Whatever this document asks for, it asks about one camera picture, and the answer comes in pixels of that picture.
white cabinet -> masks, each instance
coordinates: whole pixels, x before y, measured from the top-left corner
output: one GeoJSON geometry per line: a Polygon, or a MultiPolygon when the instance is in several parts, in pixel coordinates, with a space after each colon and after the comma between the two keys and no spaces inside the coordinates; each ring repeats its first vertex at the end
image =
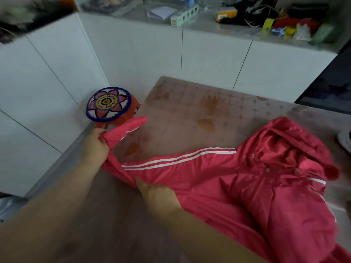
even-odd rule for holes
{"type": "Polygon", "coordinates": [[[336,53],[253,41],[234,90],[294,102],[336,53]]]}
{"type": "Polygon", "coordinates": [[[58,150],[0,112],[0,192],[24,196],[60,156],[58,150]]]}
{"type": "Polygon", "coordinates": [[[161,76],[180,79],[182,29],[125,20],[140,82],[148,95],[161,76]]]}
{"type": "Polygon", "coordinates": [[[124,20],[80,13],[79,18],[111,87],[128,90],[140,103],[140,86],[132,45],[124,20]]]}
{"type": "Polygon", "coordinates": [[[77,14],[62,18],[27,37],[83,111],[89,98],[108,86],[77,14]]]}
{"type": "Polygon", "coordinates": [[[27,38],[0,59],[0,109],[63,153],[90,121],[27,38]]]}
{"type": "Polygon", "coordinates": [[[250,44],[250,39],[184,29],[182,79],[233,89],[250,44]]]}

orange plastic stool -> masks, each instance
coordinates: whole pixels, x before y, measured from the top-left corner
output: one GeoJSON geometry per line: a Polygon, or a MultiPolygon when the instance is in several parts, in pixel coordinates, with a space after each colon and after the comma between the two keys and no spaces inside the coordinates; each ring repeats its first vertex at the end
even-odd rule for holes
{"type": "Polygon", "coordinates": [[[107,129],[110,124],[121,125],[139,110],[140,103],[122,88],[108,87],[96,92],[88,101],[87,117],[97,128],[107,129]]]}

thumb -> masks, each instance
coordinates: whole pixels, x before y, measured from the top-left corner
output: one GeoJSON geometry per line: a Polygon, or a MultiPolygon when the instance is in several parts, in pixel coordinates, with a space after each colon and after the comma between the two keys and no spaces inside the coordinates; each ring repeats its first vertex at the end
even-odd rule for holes
{"type": "Polygon", "coordinates": [[[140,193],[143,195],[143,197],[145,198],[147,195],[147,192],[149,190],[149,186],[147,185],[147,183],[145,183],[143,180],[141,180],[140,178],[135,178],[135,183],[137,184],[137,187],[140,191],[140,193]]]}

patterned tablecloth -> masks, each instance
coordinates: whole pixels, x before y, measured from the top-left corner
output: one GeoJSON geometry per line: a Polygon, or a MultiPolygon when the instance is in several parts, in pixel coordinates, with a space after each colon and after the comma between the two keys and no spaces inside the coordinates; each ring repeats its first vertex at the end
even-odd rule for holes
{"type": "MultiPolygon", "coordinates": [[[[350,115],[161,77],[137,116],[148,122],[115,148],[121,162],[207,146],[236,148],[270,120],[287,116],[319,137],[351,174],[350,157],[335,141],[340,130],[351,129],[350,115]]],[[[351,185],[349,177],[341,182],[351,185]]]]}
{"type": "MultiPolygon", "coordinates": [[[[351,129],[349,115],[161,77],[137,116],[148,121],[115,147],[121,162],[206,146],[235,148],[270,120],[287,116],[328,146],[346,173],[335,183],[351,186],[350,157],[335,142],[337,132],[351,129]]],[[[338,221],[349,223],[345,212],[338,216],[338,221]]],[[[340,244],[348,242],[348,232],[343,228],[340,244]]],[[[189,263],[149,215],[138,191],[103,170],[94,178],[55,262],[189,263]]]]}

person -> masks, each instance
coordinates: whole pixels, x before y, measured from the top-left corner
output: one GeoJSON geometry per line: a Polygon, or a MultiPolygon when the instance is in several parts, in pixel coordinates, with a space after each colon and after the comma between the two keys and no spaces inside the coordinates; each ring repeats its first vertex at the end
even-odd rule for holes
{"type": "MultiPolygon", "coordinates": [[[[86,137],[78,166],[29,201],[0,226],[0,262],[46,263],[64,241],[109,147],[94,129],[86,137]]],[[[184,211],[171,188],[136,179],[148,210],[193,263],[266,262],[239,243],[184,211]]]]}

